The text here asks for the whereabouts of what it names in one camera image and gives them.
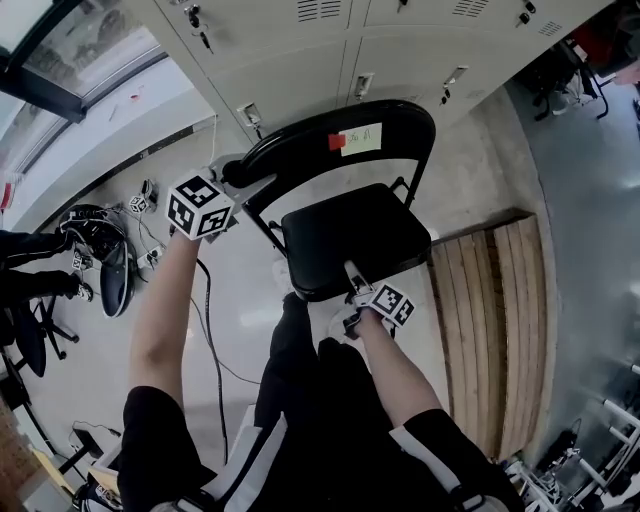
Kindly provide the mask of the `wooden slat pallet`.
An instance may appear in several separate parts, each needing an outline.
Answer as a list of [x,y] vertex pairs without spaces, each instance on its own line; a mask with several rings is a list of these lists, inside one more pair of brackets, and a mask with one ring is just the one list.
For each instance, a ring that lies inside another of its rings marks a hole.
[[535,216],[433,244],[428,264],[451,415],[494,461],[531,442],[547,358],[546,275]]

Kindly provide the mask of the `person's right forearm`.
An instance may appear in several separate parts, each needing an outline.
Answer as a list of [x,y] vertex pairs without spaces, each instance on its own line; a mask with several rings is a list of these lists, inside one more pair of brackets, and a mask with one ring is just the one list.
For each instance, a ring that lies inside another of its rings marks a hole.
[[355,332],[363,341],[380,402],[394,428],[442,405],[429,381],[404,354],[370,308],[360,312]]

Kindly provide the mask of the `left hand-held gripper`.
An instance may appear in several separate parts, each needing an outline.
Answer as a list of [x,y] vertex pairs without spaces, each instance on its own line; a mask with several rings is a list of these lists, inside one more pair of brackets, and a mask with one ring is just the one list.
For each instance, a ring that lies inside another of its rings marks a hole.
[[[219,175],[242,175],[243,154],[219,156],[213,169]],[[191,170],[174,181],[168,189],[165,217],[170,226],[189,240],[205,238],[210,243],[221,233],[238,224],[237,204],[244,204],[277,176],[266,176],[243,188],[229,186],[229,196],[215,179],[211,169]]]

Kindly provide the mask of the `person's left forearm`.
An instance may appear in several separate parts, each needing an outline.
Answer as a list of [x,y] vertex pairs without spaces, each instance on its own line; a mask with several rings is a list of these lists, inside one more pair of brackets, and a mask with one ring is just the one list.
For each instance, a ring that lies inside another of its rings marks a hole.
[[183,404],[182,361],[200,243],[176,232],[142,297],[131,338],[130,385]]

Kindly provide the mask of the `black office chair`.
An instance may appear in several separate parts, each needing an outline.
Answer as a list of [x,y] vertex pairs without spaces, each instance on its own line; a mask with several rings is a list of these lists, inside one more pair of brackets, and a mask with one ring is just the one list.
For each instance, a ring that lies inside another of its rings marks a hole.
[[42,378],[46,371],[46,341],[50,342],[59,360],[64,360],[67,353],[59,347],[57,337],[74,344],[79,342],[78,335],[66,332],[55,323],[55,305],[56,297],[52,297],[48,303],[40,298],[34,307],[25,302],[5,310],[9,338],[2,345],[16,344],[22,356],[14,364],[17,370],[28,366],[37,377]]

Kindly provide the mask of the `black folding chair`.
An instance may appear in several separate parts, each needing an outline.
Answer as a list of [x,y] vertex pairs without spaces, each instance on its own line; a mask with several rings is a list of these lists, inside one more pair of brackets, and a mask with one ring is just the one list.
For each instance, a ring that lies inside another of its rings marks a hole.
[[[382,124],[382,148],[342,156],[330,151],[329,134]],[[425,262],[431,237],[411,212],[433,149],[436,126],[421,106],[405,100],[377,100],[343,107],[290,124],[266,136],[242,160],[242,175],[221,175],[227,186],[246,187],[275,174],[277,179],[242,210],[288,263],[294,289],[308,302],[345,294],[344,263],[351,260],[368,282],[377,282]],[[413,160],[411,181],[374,183],[265,222],[261,214],[282,196],[328,172],[367,162]]]

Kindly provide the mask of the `black bag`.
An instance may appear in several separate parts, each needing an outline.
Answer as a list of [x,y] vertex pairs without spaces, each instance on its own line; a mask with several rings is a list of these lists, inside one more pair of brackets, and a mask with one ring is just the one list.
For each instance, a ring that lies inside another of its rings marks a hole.
[[537,465],[537,469],[545,473],[561,466],[572,456],[578,434],[571,429],[563,430],[558,438],[549,446]]

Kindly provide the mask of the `person's white left shoe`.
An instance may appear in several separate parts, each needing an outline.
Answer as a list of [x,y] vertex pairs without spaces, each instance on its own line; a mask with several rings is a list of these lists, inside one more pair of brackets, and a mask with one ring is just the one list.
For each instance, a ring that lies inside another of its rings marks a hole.
[[285,260],[279,259],[274,262],[272,266],[272,274],[282,296],[295,292],[291,282],[288,263]]

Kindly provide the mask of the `person's black clothed body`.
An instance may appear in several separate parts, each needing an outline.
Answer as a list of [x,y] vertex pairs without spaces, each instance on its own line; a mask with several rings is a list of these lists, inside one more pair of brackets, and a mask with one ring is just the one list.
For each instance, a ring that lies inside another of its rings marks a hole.
[[283,301],[238,463],[207,469],[183,404],[159,389],[131,386],[123,420],[125,512],[176,512],[201,489],[213,512],[524,512],[505,473],[443,409],[394,428],[364,347],[314,344],[294,294]]

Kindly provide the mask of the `black window frame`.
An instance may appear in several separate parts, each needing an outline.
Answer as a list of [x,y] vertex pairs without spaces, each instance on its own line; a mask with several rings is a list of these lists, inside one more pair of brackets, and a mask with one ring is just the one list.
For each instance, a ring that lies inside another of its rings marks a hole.
[[125,0],[0,0],[0,92],[71,123],[166,57]]

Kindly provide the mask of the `yellow sticky note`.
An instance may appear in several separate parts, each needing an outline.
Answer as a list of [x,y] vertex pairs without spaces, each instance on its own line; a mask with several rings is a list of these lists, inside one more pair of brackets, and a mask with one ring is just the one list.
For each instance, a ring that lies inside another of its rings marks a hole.
[[343,130],[339,135],[344,138],[344,145],[340,148],[342,156],[377,151],[382,148],[381,123]]

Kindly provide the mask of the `grey metal locker cabinet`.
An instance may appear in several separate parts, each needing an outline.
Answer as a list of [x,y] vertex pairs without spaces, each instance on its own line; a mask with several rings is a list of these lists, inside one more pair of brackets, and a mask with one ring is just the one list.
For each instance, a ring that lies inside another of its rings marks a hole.
[[250,140],[381,99],[464,117],[612,0],[125,0]]

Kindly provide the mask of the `clear plastic bottle red label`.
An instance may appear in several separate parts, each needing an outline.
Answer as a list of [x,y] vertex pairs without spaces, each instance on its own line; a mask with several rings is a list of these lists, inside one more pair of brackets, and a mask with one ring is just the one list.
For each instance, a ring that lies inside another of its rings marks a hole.
[[21,173],[0,173],[0,212],[11,206],[15,191],[22,181]]

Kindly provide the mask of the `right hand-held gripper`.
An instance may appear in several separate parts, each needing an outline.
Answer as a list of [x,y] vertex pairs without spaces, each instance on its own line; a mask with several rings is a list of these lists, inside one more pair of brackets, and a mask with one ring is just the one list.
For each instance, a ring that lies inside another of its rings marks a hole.
[[356,265],[348,260],[344,263],[353,294],[347,296],[347,303],[361,312],[363,309],[375,311],[392,339],[396,331],[404,327],[415,311],[415,304],[402,290],[389,282],[382,282],[374,288],[362,279]]

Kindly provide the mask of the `white metal rack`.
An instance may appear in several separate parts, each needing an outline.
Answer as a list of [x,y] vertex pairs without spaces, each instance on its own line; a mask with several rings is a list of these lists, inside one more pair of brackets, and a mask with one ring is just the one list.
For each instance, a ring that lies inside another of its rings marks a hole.
[[631,471],[640,470],[640,364],[628,367],[638,385],[628,405],[609,398],[601,402],[608,423],[605,446],[608,452],[601,462],[591,463],[578,445],[580,420],[571,430],[578,434],[572,453],[561,466],[545,473],[530,468],[520,458],[506,467],[507,476],[524,502],[525,512],[588,512],[598,509],[602,496],[624,493],[632,479]]

